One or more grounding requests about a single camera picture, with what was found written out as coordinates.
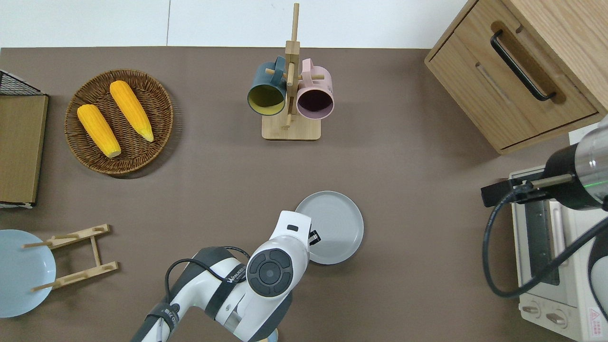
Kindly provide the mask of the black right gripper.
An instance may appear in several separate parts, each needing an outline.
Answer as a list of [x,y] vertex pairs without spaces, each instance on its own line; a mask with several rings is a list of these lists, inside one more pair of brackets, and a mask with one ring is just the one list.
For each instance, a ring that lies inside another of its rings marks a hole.
[[[509,195],[513,189],[519,193],[515,196],[517,204],[534,201],[556,199],[563,206],[573,210],[591,210],[601,208],[600,202],[593,198],[583,187],[575,171],[575,153],[578,145],[574,144],[552,154],[542,172],[534,174],[528,179],[508,178],[504,183],[495,183],[481,188],[481,198],[485,208],[495,207]],[[571,175],[572,180],[539,190],[532,189],[532,181],[545,178]]]

